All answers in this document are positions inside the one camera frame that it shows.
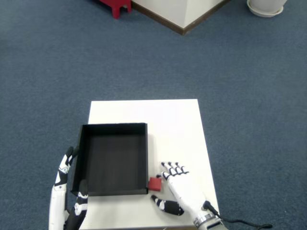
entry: white table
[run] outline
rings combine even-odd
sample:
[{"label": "white table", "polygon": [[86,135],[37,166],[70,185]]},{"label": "white table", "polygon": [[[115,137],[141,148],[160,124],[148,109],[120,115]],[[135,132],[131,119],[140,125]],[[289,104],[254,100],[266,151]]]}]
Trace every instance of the white table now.
[{"label": "white table", "polygon": [[[218,210],[198,101],[93,101],[91,104],[89,124],[138,122],[148,124],[149,177],[163,170],[162,161],[178,161],[189,169]],[[89,197],[81,229],[193,225],[187,213],[177,217],[160,211],[150,199],[151,194],[174,200],[165,182],[161,192],[149,191],[148,195]]]}]

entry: wire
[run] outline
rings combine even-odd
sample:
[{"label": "wire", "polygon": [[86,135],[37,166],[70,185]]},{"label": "wire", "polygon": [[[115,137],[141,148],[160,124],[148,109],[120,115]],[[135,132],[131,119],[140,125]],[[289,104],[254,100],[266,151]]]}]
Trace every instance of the wire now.
[{"label": "wire", "polygon": [[229,222],[229,223],[242,223],[242,224],[246,224],[246,225],[255,227],[256,230],[271,229],[271,228],[273,228],[272,224],[262,224],[262,225],[259,225],[259,224],[254,224],[254,223],[251,223],[251,222],[247,222],[247,221],[242,220],[242,219],[227,219],[227,218],[224,218],[221,215],[219,215],[218,211],[215,210],[215,208],[211,205],[211,203],[209,201],[205,201],[205,203],[202,206],[203,206],[204,209],[210,210],[213,214],[218,216],[221,220],[224,220],[224,221]]}]

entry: white robotic hand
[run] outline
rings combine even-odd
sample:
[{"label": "white robotic hand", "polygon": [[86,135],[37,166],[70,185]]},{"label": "white robotic hand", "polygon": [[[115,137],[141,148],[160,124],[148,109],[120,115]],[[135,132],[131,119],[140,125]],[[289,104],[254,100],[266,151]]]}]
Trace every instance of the white robotic hand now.
[{"label": "white robotic hand", "polygon": [[77,154],[78,149],[69,147],[60,163],[56,181],[51,190],[49,230],[78,230],[85,218],[88,198],[85,180],[80,182],[77,201],[71,212],[67,210],[66,204],[68,172]]},{"label": "white robotic hand", "polygon": [[[202,190],[194,182],[190,173],[184,166],[179,163],[162,163],[167,172],[161,172],[161,176],[168,182],[168,187],[176,198],[178,205],[173,201],[161,200],[156,196],[152,196],[157,206],[164,212],[181,215],[183,210],[188,212],[195,226],[199,229],[227,230],[221,220],[211,211],[202,208],[206,197]],[[172,210],[169,211],[170,202],[172,202]]]}]

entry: black tray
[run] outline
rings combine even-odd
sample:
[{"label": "black tray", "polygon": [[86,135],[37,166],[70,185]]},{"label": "black tray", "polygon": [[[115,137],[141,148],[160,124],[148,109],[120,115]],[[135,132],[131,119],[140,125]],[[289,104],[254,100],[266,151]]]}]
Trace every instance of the black tray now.
[{"label": "black tray", "polygon": [[147,194],[147,124],[83,125],[72,192],[87,180],[89,196]]}]

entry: brown baseboard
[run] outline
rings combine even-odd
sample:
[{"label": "brown baseboard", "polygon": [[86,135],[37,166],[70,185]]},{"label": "brown baseboard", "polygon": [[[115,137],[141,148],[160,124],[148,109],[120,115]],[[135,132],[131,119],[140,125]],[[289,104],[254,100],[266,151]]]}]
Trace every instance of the brown baseboard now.
[{"label": "brown baseboard", "polygon": [[138,12],[141,12],[142,14],[145,14],[147,17],[150,17],[151,19],[154,19],[155,21],[159,22],[160,24],[170,28],[171,30],[177,32],[180,35],[185,35],[187,32],[192,30],[194,27],[196,27],[201,22],[205,21],[210,15],[212,15],[214,12],[216,12],[219,8],[223,7],[226,3],[230,2],[230,0],[223,0],[216,6],[214,6],[212,9],[210,9],[208,12],[204,13],[202,16],[200,16],[198,19],[193,21],[191,24],[187,25],[186,27],[182,28],[181,26],[178,26],[168,19],[165,19],[161,17],[160,15],[150,11],[149,9],[135,3],[131,2],[132,7],[136,9]]}]

